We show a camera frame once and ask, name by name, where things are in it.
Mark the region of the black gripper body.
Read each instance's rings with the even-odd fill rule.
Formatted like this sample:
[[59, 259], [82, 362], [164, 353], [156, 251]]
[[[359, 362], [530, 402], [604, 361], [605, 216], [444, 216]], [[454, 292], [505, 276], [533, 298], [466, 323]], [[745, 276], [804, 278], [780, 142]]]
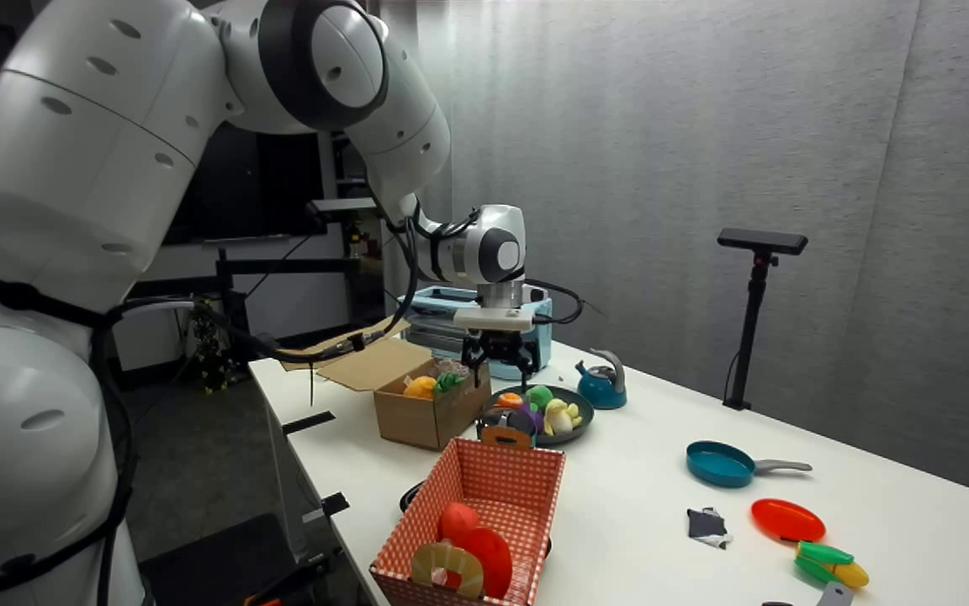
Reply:
[[512, 362], [518, 371], [538, 368], [534, 316], [521, 308], [458, 308], [454, 323], [466, 329], [460, 361], [482, 368], [485, 361]]

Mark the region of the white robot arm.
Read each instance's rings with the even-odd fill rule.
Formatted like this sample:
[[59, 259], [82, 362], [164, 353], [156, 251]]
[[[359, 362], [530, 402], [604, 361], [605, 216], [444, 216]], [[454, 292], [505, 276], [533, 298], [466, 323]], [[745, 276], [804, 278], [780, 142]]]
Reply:
[[347, 134], [428, 274], [482, 295], [460, 323], [533, 323], [521, 211], [426, 216], [450, 130], [367, 5], [51, 0], [0, 66], [0, 606], [146, 606], [131, 441], [97, 356], [226, 123]]

